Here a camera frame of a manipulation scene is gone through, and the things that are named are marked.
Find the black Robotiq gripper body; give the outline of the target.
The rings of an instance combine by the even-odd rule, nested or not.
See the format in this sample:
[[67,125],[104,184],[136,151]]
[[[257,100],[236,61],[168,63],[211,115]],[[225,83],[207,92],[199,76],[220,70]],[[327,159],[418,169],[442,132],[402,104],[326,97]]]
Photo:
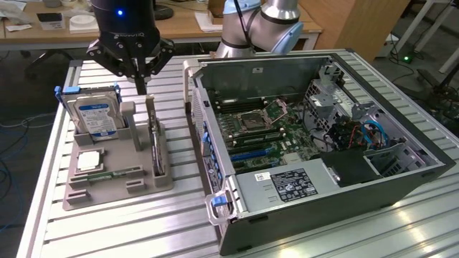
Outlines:
[[92,1],[99,26],[99,38],[128,44],[141,72],[144,41],[160,39],[155,26],[153,1]]

